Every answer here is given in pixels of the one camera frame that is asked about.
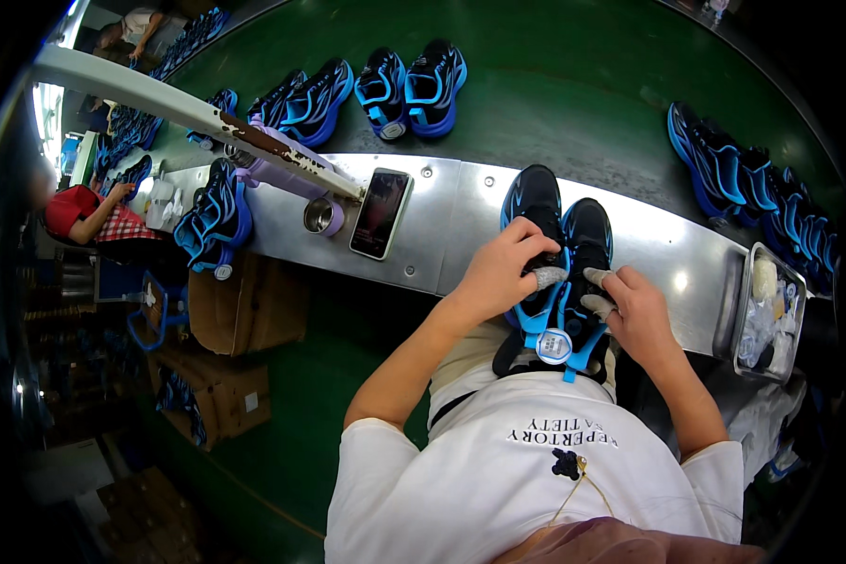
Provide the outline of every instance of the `person's arm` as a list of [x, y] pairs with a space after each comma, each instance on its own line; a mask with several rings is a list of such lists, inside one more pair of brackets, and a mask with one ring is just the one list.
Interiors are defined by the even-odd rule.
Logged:
[[610, 273], [602, 286], [617, 302], [605, 322], [623, 350], [648, 373], [670, 410], [681, 460], [730, 440], [721, 412], [689, 366], [670, 330], [664, 294], [630, 266]]
[[345, 429], [375, 418], [399, 430], [423, 397], [429, 377], [470, 329], [509, 310], [536, 290], [536, 276], [521, 277], [530, 258], [557, 253], [557, 243], [528, 219], [517, 218], [474, 255], [463, 280], [354, 395]]
[[142, 54], [144, 54], [144, 47], [147, 45], [150, 37], [157, 31], [157, 28], [162, 21], [163, 14], [160, 12], [154, 12], [150, 15], [150, 22], [147, 24], [144, 35], [141, 36], [141, 40], [138, 41], [137, 45], [135, 45], [134, 51], [129, 54], [130, 59], [138, 59]]
[[78, 244], [87, 244], [88, 241], [100, 233], [106, 219], [110, 217], [113, 206], [123, 201], [123, 198], [135, 187], [134, 184], [116, 184], [97, 209], [85, 219], [77, 219], [69, 229], [69, 238]]

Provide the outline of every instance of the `phone screen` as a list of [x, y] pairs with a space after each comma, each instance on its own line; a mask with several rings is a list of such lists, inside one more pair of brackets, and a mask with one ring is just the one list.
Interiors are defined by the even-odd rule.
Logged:
[[376, 172], [372, 175], [357, 226], [351, 235], [352, 249], [376, 258], [385, 256], [408, 181], [409, 176], [401, 173]]

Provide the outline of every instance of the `hand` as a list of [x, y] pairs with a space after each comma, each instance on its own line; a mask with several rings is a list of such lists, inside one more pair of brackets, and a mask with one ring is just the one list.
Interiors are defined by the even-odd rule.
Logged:
[[94, 194], [99, 194], [101, 186], [103, 186], [103, 182], [101, 180], [97, 179], [96, 174], [92, 174], [91, 175], [91, 192], [93, 192]]
[[671, 361], [683, 356], [670, 330], [664, 294], [631, 266], [606, 274], [602, 287], [617, 302], [617, 310], [605, 319], [614, 338], [649, 376], [664, 374]]
[[117, 183], [115, 186], [113, 186], [113, 189], [110, 190], [110, 195], [106, 198], [118, 204], [119, 202], [123, 201], [124, 197], [128, 196], [129, 192], [134, 190], [134, 188], [134, 184]]
[[461, 283], [443, 302], [452, 304], [457, 318], [472, 329], [536, 291], [536, 275], [521, 277], [523, 266], [539, 253], [560, 250], [536, 224], [515, 218], [500, 235], [480, 247]]

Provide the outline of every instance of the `smartphone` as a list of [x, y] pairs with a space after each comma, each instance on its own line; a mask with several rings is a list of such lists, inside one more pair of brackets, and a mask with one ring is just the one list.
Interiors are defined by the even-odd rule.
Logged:
[[395, 229], [410, 196], [413, 177], [406, 172], [376, 169], [361, 203], [349, 247], [354, 253], [385, 260], [392, 248]]

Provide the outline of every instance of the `stainless steel work table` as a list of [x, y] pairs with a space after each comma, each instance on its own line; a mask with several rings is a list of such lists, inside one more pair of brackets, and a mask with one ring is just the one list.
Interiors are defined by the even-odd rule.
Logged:
[[[499, 210], [517, 170], [450, 159], [391, 154], [322, 155], [366, 185], [377, 167], [414, 177], [392, 250], [379, 262], [348, 249], [359, 206], [344, 204], [345, 226], [326, 238], [305, 231], [307, 202], [261, 184], [248, 190], [254, 223], [250, 251], [293, 263], [444, 296], [457, 286], [479, 246], [498, 233]], [[171, 172], [185, 189], [205, 185], [209, 167]], [[564, 209], [593, 197], [614, 233], [612, 267], [632, 265], [667, 298], [677, 341], [687, 350], [726, 358], [747, 249], [706, 227], [636, 199], [559, 180]]]

